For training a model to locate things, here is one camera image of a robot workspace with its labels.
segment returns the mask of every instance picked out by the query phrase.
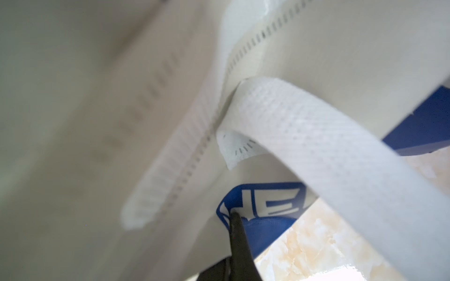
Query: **white tote bag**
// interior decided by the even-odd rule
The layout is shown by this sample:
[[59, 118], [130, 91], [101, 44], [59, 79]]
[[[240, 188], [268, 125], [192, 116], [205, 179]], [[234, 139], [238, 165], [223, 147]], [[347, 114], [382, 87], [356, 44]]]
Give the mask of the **white tote bag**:
[[450, 74], [447, 1], [31, 7], [2, 16], [2, 279], [183, 280], [232, 209], [257, 254], [317, 196], [450, 276], [448, 198], [378, 141]]

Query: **beige marble floor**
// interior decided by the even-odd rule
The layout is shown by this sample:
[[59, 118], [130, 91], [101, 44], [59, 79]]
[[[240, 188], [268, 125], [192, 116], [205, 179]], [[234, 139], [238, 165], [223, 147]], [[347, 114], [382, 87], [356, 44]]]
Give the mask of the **beige marble floor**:
[[[450, 147], [404, 159], [450, 196]], [[264, 281], [404, 280], [321, 199], [255, 262]]]

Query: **blue panel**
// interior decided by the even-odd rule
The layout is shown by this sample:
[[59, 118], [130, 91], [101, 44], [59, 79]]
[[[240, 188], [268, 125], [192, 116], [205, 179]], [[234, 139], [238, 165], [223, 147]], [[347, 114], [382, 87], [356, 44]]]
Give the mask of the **blue panel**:
[[[266, 193], [264, 200], [256, 201], [255, 193], [261, 194], [265, 191], [270, 192]], [[251, 195], [250, 201], [243, 201], [244, 193]], [[303, 209], [305, 195], [306, 187], [302, 183], [241, 184], [230, 190], [217, 207], [216, 214], [228, 229], [231, 210], [242, 208], [240, 214], [245, 233], [252, 255], [256, 257], [306, 210]]]
[[401, 156], [450, 145], [450, 89], [439, 87], [383, 141]]

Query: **white fabric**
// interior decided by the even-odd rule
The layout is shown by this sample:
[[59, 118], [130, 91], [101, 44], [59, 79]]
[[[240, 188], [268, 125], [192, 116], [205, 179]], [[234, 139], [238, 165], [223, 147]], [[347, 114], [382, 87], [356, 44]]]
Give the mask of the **white fabric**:
[[352, 119], [287, 82], [253, 78], [217, 134], [230, 131], [273, 153], [408, 280], [448, 279], [450, 199]]
[[[298, 85], [380, 138], [450, 73], [448, 1], [170, 0], [110, 62], [118, 33], [87, 33], [97, 12], [108, 20], [96, 30], [132, 28], [119, 19], [136, 13], [116, 17], [130, 2], [114, 3], [88, 18], [41, 3], [0, 17], [14, 54], [0, 84], [13, 97], [1, 103], [1, 149], [11, 151], [1, 155], [2, 279], [170, 281], [228, 255], [223, 226], [201, 236], [217, 201], [241, 171], [277, 163], [253, 163], [269, 156], [258, 155], [228, 171], [216, 145], [246, 78]], [[23, 18], [39, 24], [18, 25]], [[18, 116], [26, 121], [9, 122]], [[292, 177], [276, 172], [261, 177]]]

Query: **white strap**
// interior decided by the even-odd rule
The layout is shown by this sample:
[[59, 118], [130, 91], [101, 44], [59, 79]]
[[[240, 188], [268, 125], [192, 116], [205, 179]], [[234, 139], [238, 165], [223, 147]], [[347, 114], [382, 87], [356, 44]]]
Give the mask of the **white strap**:
[[448, 280], [449, 198], [355, 121], [285, 81], [253, 78], [217, 135], [229, 131], [279, 158], [406, 278]]

